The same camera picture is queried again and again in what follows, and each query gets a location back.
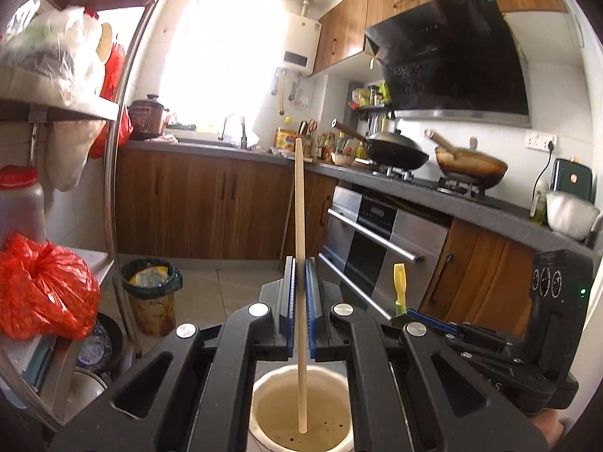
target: hand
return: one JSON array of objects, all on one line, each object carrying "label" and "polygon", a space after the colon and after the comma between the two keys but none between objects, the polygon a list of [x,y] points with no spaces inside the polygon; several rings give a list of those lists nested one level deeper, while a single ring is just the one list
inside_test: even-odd
[{"label": "hand", "polygon": [[544,434],[549,448],[555,447],[563,436],[563,425],[559,422],[557,410],[543,409],[530,421]]}]

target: black wok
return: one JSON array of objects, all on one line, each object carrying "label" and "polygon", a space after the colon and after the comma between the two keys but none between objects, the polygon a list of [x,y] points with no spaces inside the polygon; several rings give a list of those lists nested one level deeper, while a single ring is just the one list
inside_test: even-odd
[{"label": "black wok", "polygon": [[416,170],[429,160],[429,155],[425,154],[415,141],[401,135],[400,131],[376,132],[369,137],[363,137],[337,120],[333,120],[331,127],[364,142],[367,156],[375,163],[401,170]]}]

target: trash can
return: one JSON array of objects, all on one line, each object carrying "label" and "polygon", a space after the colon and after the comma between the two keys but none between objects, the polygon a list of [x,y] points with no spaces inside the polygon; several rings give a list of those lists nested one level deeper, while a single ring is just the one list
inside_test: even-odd
[{"label": "trash can", "polygon": [[351,452],[354,432],[347,379],[308,366],[308,432],[299,433],[297,365],[267,373],[253,386],[248,440],[262,452]]},{"label": "trash can", "polygon": [[[130,283],[137,273],[151,267],[167,267],[167,279],[151,287]],[[139,258],[124,266],[121,273],[138,329],[154,337],[166,336],[173,331],[176,328],[174,292],[182,288],[179,270],[161,258]]]}]

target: silver screw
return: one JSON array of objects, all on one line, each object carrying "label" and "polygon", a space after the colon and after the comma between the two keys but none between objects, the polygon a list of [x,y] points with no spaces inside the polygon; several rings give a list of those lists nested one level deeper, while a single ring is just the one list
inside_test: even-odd
[{"label": "silver screw", "polygon": [[197,332],[197,327],[192,323],[184,323],[176,328],[176,335],[180,338],[189,338]]},{"label": "silver screw", "polygon": [[414,321],[406,325],[406,331],[413,336],[424,336],[427,333],[427,328],[423,323]]},{"label": "silver screw", "polygon": [[354,308],[349,304],[340,302],[339,304],[333,306],[333,311],[339,316],[349,316],[354,312]]},{"label": "silver screw", "polygon": [[256,302],[249,306],[248,311],[251,316],[258,318],[260,316],[267,315],[268,311],[270,311],[270,308],[263,302]]}]

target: gray countertop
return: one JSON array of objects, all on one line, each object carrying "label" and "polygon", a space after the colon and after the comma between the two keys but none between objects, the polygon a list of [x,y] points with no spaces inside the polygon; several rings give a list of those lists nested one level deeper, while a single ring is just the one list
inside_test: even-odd
[{"label": "gray countertop", "polygon": [[[261,161],[264,163],[290,165],[292,161],[274,155],[241,151],[221,146],[204,144],[166,144],[152,141],[130,141],[126,149],[142,149],[146,151],[177,152],[184,154],[205,155],[237,160]],[[397,179],[372,175],[355,168],[338,167],[329,164],[306,163],[306,170],[330,176],[362,187],[371,188],[400,199],[423,205],[436,211],[444,212],[451,217],[465,220],[476,226],[496,232],[518,243],[530,246],[538,251],[568,249],[583,254],[593,260],[594,268],[599,266],[601,254],[587,248],[571,238],[552,232],[549,228],[537,226],[526,217],[520,217],[504,209],[496,209],[471,200],[441,193],[421,185],[402,182]]]}]

